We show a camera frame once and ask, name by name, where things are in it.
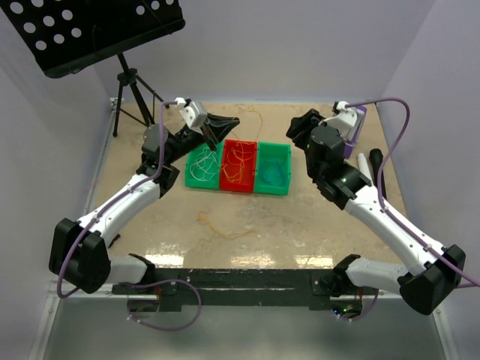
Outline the green plastic bin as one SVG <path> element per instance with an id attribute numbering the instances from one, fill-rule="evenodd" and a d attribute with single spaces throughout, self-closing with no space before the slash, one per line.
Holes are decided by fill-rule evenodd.
<path id="1" fill-rule="evenodd" d="M 254 192 L 286 196 L 292 177 L 291 146 L 276 142 L 259 142 L 256 156 Z"/>
<path id="2" fill-rule="evenodd" d="M 220 168 L 224 150 L 224 141 L 215 151 L 207 145 L 201 145 L 187 156 L 185 166 L 185 185 L 189 188 L 218 190 L 220 188 Z"/>

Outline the white microphone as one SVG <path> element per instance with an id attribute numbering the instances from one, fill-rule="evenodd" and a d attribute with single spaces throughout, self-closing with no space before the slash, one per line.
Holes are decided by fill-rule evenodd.
<path id="1" fill-rule="evenodd" d="M 372 176 L 371 169 L 364 153 L 359 153 L 357 155 L 358 168 L 363 175 L 365 175 L 371 182 L 374 182 L 374 177 Z"/>

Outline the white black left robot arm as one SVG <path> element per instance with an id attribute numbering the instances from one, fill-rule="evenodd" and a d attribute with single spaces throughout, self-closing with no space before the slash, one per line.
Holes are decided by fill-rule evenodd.
<path id="1" fill-rule="evenodd" d="M 54 229 L 49 270 L 63 281 L 91 294 L 104 284 L 129 284 L 139 294 L 155 287 L 155 267 L 146 258 L 111 256 L 110 245 L 143 209 L 163 197 L 179 170 L 174 163 L 204 144 L 218 145 L 239 125 L 237 117 L 208 114 L 206 133 L 184 126 L 171 133 L 161 123 L 144 133 L 141 164 L 127 184 L 94 211 L 77 220 L 65 218 Z"/>

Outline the red plastic bin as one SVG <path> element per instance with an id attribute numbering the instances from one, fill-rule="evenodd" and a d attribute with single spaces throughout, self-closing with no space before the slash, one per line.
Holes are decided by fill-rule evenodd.
<path id="1" fill-rule="evenodd" d="M 220 189 L 253 193 L 257 165 L 257 142 L 227 139 L 220 165 Z"/>

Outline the right green plastic bin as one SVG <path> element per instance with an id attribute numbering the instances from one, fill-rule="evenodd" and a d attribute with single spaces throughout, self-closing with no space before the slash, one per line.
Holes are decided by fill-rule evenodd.
<path id="1" fill-rule="evenodd" d="M 291 146 L 276 142 L 259 142 L 256 156 L 254 192 L 286 196 L 292 177 Z"/>

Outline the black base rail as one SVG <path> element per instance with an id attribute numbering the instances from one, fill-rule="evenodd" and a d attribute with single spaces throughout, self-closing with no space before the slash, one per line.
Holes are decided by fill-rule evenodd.
<path id="1" fill-rule="evenodd" d="M 332 269 L 156 268 L 146 281 L 166 281 L 152 289 L 117 284 L 112 293 L 160 302 L 162 311 L 185 305 L 303 307 L 328 310 L 331 298 L 354 296 L 359 288 Z"/>

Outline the purple metronome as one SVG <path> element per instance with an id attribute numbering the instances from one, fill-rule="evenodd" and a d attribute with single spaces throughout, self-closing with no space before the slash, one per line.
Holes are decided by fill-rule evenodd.
<path id="1" fill-rule="evenodd" d="M 358 142 L 359 135 L 362 131 L 363 124 L 367 115 L 367 108 L 365 106 L 357 106 L 355 108 L 357 114 L 357 120 L 354 127 L 349 131 L 345 138 L 344 157 L 349 159 L 353 153 L 353 150 Z"/>

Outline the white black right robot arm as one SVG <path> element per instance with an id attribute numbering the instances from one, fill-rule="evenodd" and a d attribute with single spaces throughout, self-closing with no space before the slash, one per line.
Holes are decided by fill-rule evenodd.
<path id="1" fill-rule="evenodd" d="M 361 221 L 402 262 L 349 255 L 334 267 L 334 292 L 349 295 L 361 287 L 386 290 L 422 315 L 433 313 L 460 285 L 465 252 L 413 226 L 378 194 L 367 176 L 346 162 L 342 129 L 335 118 L 310 109 L 292 118 L 286 136 L 304 152 L 307 175 L 322 196 Z"/>

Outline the black music stand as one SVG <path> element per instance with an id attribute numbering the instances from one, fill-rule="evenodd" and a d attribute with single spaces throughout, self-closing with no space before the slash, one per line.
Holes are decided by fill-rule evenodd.
<path id="1" fill-rule="evenodd" d="M 118 57 L 120 81 L 132 89 L 142 123 L 154 124 L 124 53 L 182 30 L 177 1 L 2 1 L 1 9 L 49 78 Z"/>

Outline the left green plastic bin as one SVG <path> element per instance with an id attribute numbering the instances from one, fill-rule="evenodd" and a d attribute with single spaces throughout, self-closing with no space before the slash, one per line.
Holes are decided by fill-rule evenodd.
<path id="1" fill-rule="evenodd" d="M 185 185 L 189 188 L 218 190 L 220 188 L 220 168 L 224 150 L 224 141 L 215 151 L 207 145 L 201 145 L 187 156 L 185 166 Z"/>

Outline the black microphone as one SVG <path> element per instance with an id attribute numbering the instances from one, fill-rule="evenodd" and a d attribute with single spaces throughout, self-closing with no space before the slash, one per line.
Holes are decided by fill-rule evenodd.
<path id="1" fill-rule="evenodd" d="M 372 166 L 373 170 L 373 180 L 376 186 L 380 185 L 382 188 L 382 191 L 385 192 L 385 179 L 384 175 L 382 174 L 380 176 L 380 181 L 377 180 L 379 171 L 380 171 L 380 165 L 383 162 L 383 153 L 379 148 L 373 148 L 370 150 L 369 153 L 369 160 L 370 164 Z"/>

